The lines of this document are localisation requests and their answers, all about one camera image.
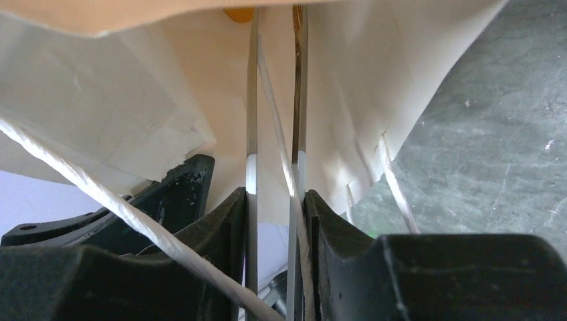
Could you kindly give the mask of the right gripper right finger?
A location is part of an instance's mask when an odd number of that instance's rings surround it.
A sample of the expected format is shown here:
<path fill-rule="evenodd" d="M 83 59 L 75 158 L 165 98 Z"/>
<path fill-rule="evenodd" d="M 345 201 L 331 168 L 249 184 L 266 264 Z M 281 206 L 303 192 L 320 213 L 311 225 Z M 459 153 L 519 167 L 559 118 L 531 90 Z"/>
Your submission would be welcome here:
<path fill-rule="evenodd" d="M 566 264 L 525 234 L 372 238 L 305 196 L 320 320 L 565 320 Z"/>

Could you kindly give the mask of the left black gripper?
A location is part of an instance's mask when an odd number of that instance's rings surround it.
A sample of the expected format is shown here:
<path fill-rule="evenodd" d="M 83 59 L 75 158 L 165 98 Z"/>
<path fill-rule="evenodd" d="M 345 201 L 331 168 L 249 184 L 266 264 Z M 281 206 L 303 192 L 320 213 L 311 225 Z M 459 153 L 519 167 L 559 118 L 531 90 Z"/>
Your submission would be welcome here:
<path fill-rule="evenodd" d="M 197 154 L 171 169 L 129 201 L 169 231 L 180 231 L 205 214 L 215 159 Z M 1 237 L 1 246 L 92 245 L 106 251 L 135 254 L 150 245 L 106 208 L 69 219 L 24 223 Z"/>

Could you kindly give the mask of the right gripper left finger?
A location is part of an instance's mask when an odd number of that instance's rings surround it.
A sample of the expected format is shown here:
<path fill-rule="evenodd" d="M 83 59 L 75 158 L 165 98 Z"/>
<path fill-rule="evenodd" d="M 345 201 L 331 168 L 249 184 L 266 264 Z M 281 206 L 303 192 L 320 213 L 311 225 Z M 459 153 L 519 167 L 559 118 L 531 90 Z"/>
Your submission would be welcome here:
<path fill-rule="evenodd" d="M 243 277 L 245 193 L 180 231 L 181 242 Z M 225 294 L 150 244 L 132 254 L 92 245 L 1 246 L 2 320 L 236 320 Z"/>

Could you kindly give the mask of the brown paper bag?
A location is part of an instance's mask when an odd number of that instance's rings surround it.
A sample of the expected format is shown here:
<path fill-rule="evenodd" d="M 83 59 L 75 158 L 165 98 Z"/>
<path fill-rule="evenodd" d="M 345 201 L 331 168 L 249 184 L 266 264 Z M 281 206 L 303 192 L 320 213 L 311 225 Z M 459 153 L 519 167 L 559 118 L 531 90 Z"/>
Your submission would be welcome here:
<path fill-rule="evenodd" d="M 66 183 L 47 150 L 125 195 L 198 153 L 209 204 L 245 184 L 259 8 L 257 218 L 290 223 L 294 5 L 308 16 L 306 189 L 345 211 L 386 177 L 444 77 L 503 1 L 2 1 L 1 169 Z"/>

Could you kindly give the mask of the round orange fake bun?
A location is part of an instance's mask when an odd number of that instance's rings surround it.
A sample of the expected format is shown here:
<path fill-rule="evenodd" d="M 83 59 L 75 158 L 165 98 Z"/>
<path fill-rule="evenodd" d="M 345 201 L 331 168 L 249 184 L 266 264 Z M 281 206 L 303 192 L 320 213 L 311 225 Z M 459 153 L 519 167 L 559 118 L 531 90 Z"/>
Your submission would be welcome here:
<path fill-rule="evenodd" d="M 236 23 L 248 23 L 253 19 L 255 9 L 252 7 L 242 7 L 233 9 L 224 9 L 223 12 Z"/>

